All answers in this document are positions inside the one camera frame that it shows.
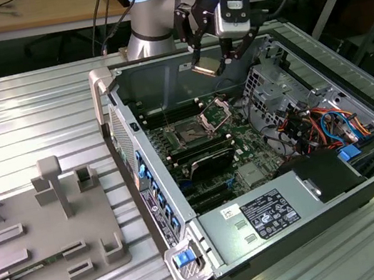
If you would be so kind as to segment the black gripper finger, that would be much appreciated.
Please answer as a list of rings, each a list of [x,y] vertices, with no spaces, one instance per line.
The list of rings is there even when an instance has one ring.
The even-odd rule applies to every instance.
[[[233,40],[231,38],[219,39],[219,45],[221,47],[221,59],[219,63],[220,74],[222,74],[226,68],[226,64],[232,62],[232,60],[239,60],[246,53],[254,39],[258,35],[258,26],[252,26],[251,30],[246,33],[241,43],[237,46],[233,46]]]
[[[189,6],[181,2],[174,10],[174,20],[179,39],[188,44],[192,52],[191,68],[193,71],[219,66],[219,61],[210,57],[201,56],[202,37],[198,33],[194,5]]]

